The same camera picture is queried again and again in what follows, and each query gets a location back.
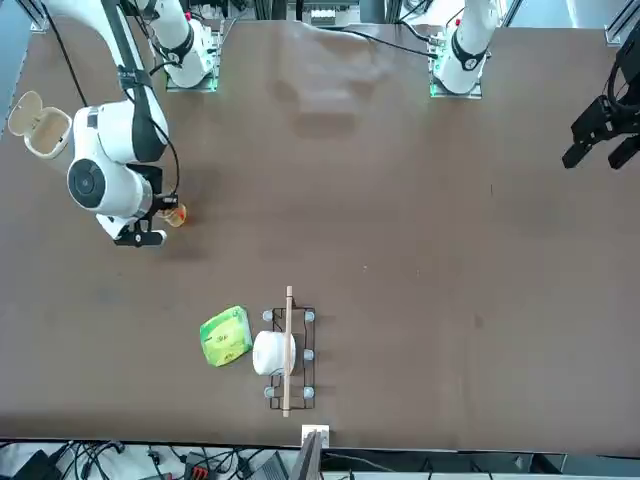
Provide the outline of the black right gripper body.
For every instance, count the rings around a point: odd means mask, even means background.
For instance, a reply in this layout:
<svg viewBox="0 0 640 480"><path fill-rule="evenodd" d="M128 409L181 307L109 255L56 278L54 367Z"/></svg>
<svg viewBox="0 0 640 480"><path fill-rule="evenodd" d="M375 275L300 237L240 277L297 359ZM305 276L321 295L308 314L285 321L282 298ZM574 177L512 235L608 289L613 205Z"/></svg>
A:
<svg viewBox="0 0 640 480"><path fill-rule="evenodd" d="M137 181L137 207L135 218L154 215L163 205L163 171L160 167L131 164L130 171Z"/></svg>

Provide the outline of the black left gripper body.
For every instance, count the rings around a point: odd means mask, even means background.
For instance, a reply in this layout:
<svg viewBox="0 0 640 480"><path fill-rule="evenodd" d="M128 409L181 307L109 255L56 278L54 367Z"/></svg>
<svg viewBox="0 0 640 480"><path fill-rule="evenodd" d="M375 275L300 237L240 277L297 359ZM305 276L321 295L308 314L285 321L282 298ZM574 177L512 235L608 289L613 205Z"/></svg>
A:
<svg viewBox="0 0 640 480"><path fill-rule="evenodd" d="M626 92L619 97L615 92L618 74L622 75ZM639 116L639 30L632 29L616 53L607 81L607 100L611 110L610 124L615 133L634 130Z"/></svg>

